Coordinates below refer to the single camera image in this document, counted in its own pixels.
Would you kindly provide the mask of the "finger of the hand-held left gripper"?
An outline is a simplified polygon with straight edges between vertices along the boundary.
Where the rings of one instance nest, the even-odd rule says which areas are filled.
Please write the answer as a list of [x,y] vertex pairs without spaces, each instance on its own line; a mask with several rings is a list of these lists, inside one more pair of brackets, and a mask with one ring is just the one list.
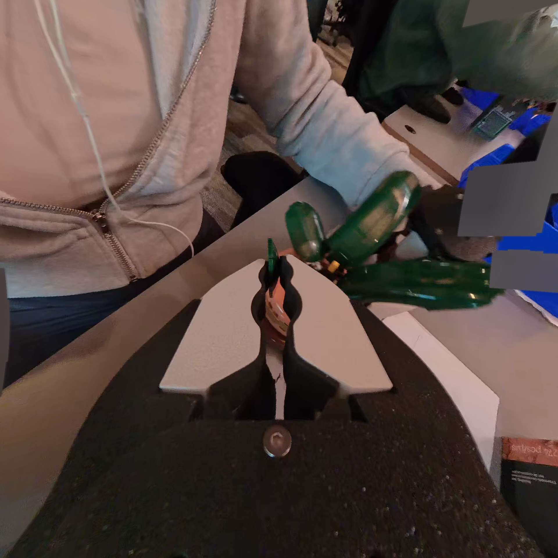
[[395,248],[392,258],[427,258],[429,249],[415,231],[394,234]]

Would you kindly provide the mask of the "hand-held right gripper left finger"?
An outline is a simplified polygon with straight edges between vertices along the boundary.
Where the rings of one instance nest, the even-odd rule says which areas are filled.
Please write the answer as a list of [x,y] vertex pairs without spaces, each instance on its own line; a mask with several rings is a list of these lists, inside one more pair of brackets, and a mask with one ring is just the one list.
[[207,396],[257,361],[266,264],[257,259],[203,295],[160,381],[162,391]]

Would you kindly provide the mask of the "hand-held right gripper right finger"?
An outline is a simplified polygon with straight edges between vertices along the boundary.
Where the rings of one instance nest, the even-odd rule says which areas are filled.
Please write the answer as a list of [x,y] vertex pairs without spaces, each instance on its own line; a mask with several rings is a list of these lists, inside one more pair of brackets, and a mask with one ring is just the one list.
[[281,257],[282,307],[295,356],[333,380],[339,394],[387,392],[393,384],[349,299],[330,279]]

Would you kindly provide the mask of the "long dark green toy leaf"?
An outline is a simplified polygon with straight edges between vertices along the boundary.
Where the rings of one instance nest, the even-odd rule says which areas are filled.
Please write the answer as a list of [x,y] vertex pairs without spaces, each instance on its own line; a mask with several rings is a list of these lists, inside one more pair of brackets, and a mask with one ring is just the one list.
[[363,264],[408,218],[421,193],[412,172],[390,174],[326,240],[326,260],[341,268]]
[[400,303],[432,310],[476,309],[506,290],[490,287],[485,263],[408,260],[353,268],[338,287],[361,303]]

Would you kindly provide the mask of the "toy flower pot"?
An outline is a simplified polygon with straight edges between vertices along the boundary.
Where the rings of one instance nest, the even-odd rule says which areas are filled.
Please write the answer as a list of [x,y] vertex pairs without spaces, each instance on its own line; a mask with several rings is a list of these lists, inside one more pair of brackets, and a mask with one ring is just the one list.
[[305,262],[293,248],[279,250],[280,279],[265,295],[266,319],[284,338],[290,333],[300,354],[325,352],[341,344],[353,308],[335,283],[329,262]]

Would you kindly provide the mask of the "building instruction booklet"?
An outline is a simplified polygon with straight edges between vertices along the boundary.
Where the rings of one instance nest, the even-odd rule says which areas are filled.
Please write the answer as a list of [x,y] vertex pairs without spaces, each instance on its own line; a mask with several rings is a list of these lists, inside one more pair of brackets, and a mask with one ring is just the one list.
[[498,395],[411,315],[414,306],[371,303],[368,309],[436,376],[463,416],[485,468],[490,471],[496,438]]

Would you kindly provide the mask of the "brown-edged grey desk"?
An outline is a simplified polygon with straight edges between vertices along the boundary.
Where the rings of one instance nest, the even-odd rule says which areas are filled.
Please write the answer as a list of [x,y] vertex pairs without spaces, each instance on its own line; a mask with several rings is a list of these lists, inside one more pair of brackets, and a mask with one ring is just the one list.
[[382,126],[396,139],[407,143],[411,155],[440,184],[457,186],[463,171],[481,157],[501,145],[517,147],[524,136],[505,129],[496,139],[488,141],[471,131],[471,124],[481,111],[469,101],[460,107],[438,97],[448,110],[448,124],[435,122],[413,111],[408,106],[387,116]]

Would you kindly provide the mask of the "blue plastic bin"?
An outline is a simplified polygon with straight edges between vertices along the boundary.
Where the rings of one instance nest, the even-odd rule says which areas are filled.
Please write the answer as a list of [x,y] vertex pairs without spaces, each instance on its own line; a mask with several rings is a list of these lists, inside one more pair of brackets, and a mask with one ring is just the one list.
[[463,88],[462,95],[480,109],[471,124],[471,131],[486,140],[493,140],[509,129],[528,136],[550,122],[552,114],[541,112],[532,101],[514,101],[497,93]]
[[[463,172],[458,188],[464,190],[468,175],[472,169],[482,166],[502,164],[516,148],[505,143],[483,157],[473,161]],[[557,253],[557,202],[550,202],[542,232],[533,237],[507,236],[497,243],[498,250],[531,250],[545,253]],[[534,290],[516,290],[516,294],[554,326],[557,326],[557,292]]]

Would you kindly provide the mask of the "person's dark pants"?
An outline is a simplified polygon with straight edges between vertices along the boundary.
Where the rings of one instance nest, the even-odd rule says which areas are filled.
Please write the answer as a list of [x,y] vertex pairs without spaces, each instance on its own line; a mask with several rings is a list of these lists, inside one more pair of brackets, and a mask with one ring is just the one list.
[[124,230],[105,211],[1,201],[1,267],[10,304],[8,387],[192,257],[179,235]]

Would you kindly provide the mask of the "black orchid toy set box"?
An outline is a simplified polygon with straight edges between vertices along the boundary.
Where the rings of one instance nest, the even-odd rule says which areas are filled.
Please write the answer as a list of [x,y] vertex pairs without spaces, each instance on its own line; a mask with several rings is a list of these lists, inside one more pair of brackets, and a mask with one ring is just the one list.
[[557,441],[502,438],[500,492],[545,557],[557,557]]

